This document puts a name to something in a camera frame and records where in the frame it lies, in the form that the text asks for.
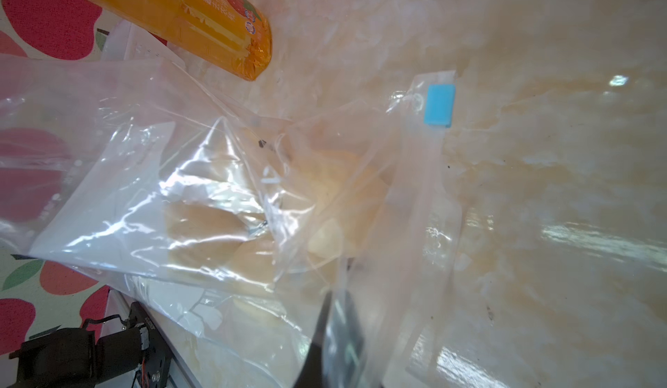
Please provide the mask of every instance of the plastic bag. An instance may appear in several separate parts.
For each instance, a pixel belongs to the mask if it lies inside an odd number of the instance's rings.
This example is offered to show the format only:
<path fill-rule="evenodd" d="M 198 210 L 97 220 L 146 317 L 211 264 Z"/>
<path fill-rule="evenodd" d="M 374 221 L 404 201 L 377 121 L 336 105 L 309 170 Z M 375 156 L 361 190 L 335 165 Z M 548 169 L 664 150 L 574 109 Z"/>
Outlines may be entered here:
<path fill-rule="evenodd" d="M 442 132 L 421 124 L 427 83 L 389 111 L 292 123 L 162 60 L 0 61 L 6 246 L 146 301 L 279 385 L 338 282 L 364 346 L 352 367 L 327 359 L 329 382 L 379 381 L 429 236 Z M 354 340 L 344 318 L 329 343 Z"/>

